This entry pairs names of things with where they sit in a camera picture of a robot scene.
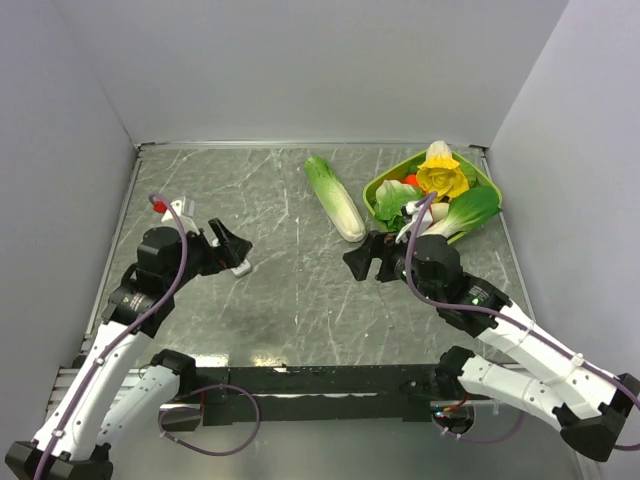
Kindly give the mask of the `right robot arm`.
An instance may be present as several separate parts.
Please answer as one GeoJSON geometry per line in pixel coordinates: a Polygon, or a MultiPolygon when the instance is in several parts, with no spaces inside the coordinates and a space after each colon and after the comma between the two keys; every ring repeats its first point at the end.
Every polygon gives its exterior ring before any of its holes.
{"type": "Polygon", "coordinates": [[[465,272],[458,251],[440,235],[409,242],[369,233],[343,260],[358,281],[373,260],[380,282],[401,280],[449,325],[509,356],[519,371],[461,347],[442,355],[438,390],[448,398],[467,392],[498,400],[535,416],[559,432],[584,457],[606,462],[623,450],[618,439],[639,404],[639,381],[615,375],[570,350],[490,282],[465,272]]]}

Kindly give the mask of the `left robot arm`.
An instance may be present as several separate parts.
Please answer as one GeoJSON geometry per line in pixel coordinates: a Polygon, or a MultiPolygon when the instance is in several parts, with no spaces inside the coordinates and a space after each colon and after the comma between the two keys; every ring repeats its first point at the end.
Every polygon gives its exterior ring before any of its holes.
{"type": "Polygon", "coordinates": [[[129,369],[175,307],[174,295],[197,276],[246,263],[253,244],[217,218],[209,242],[201,229],[148,230],[136,260],[111,293],[90,353],[54,413],[30,441],[14,442],[5,457],[19,479],[108,479],[109,450],[145,413],[170,400],[184,402],[198,387],[195,360],[165,349],[138,384],[118,394],[129,369]]]}

